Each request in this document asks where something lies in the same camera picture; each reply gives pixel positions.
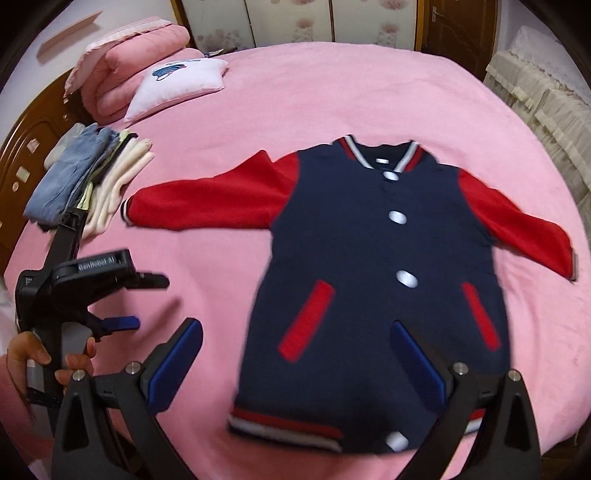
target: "varsity jacket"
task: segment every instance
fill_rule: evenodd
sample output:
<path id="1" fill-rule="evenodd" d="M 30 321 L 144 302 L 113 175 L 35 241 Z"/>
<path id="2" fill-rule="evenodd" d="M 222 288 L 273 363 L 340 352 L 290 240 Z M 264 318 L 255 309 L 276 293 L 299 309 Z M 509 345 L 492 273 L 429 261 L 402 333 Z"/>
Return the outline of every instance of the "varsity jacket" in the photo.
<path id="1" fill-rule="evenodd" d="M 436 419 L 389 345 L 397 319 L 450 362 L 509 369 L 497 242 L 576 279 L 561 227 L 416 142 L 348 136 L 274 163 L 260 151 L 213 178 L 141 189 L 121 213 L 149 228 L 271 230 L 229 426 L 334 452 L 415 448 Z"/>

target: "finger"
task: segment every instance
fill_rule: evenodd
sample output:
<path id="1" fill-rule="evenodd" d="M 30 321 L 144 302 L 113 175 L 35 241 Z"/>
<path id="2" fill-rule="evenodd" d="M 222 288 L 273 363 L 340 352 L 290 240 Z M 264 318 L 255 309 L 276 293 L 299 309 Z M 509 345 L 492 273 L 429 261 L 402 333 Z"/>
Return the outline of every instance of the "finger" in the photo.
<path id="1" fill-rule="evenodd" d="M 56 380 L 65 387 L 68 383 L 70 383 L 72 373 L 72 370 L 58 370 L 55 373 Z"/>
<path id="2" fill-rule="evenodd" d="M 66 365 L 70 370 L 84 370 L 85 372 L 94 373 L 92 362 L 87 355 L 66 355 Z"/>
<path id="3" fill-rule="evenodd" d="M 47 350 L 32 332 L 23 332 L 11 340 L 8 345 L 8 358 L 12 362 L 24 363 L 32 358 L 41 365 L 51 362 Z"/>
<path id="4" fill-rule="evenodd" d="M 96 342 L 94 337 L 90 337 L 86 342 L 86 353 L 90 358 L 94 358 L 96 355 Z"/>

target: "cartoon print on pillow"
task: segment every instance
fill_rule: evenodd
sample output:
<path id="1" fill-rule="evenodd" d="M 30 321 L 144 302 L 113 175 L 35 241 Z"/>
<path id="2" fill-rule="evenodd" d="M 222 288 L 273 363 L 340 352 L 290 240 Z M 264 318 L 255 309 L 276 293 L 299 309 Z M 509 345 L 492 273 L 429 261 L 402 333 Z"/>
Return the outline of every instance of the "cartoon print on pillow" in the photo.
<path id="1" fill-rule="evenodd" d="M 164 68 L 154 70 L 152 72 L 152 75 L 155 76 L 156 81 L 159 82 L 160 80 L 164 80 L 167 76 L 171 75 L 173 72 L 176 72 L 177 70 L 185 69 L 185 68 L 187 68 L 186 65 L 183 65 L 182 63 L 177 63 L 175 65 L 169 65 Z"/>

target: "door handle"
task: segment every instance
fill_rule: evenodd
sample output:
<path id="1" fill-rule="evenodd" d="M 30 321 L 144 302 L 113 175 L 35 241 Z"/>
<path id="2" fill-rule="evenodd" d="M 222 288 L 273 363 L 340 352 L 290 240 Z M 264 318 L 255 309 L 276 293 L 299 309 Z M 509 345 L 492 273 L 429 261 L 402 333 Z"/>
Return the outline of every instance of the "door handle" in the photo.
<path id="1" fill-rule="evenodd" d="M 431 22 L 435 22 L 437 20 L 437 17 L 445 18 L 445 15 L 439 13 L 437 11 L 437 7 L 433 6 L 433 8 L 431 9 Z"/>

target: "hand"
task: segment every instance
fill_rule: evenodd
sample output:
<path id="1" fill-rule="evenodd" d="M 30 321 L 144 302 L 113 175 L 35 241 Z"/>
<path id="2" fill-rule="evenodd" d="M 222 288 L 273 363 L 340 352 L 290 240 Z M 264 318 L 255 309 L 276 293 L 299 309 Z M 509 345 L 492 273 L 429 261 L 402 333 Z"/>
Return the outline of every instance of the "hand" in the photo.
<path id="1" fill-rule="evenodd" d="M 58 370 L 56 380 L 63 386 L 70 382 L 74 370 L 82 369 L 90 373 L 94 372 L 91 358 L 96 355 L 95 339 L 90 337 L 86 342 L 87 355 L 66 355 L 67 370 Z M 51 362 L 47 350 L 35 335 L 31 332 L 22 332 L 13 338 L 8 344 L 7 367 L 14 385 L 23 398 L 27 396 L 27 360 L 31 358 L 41 365 Z"/>

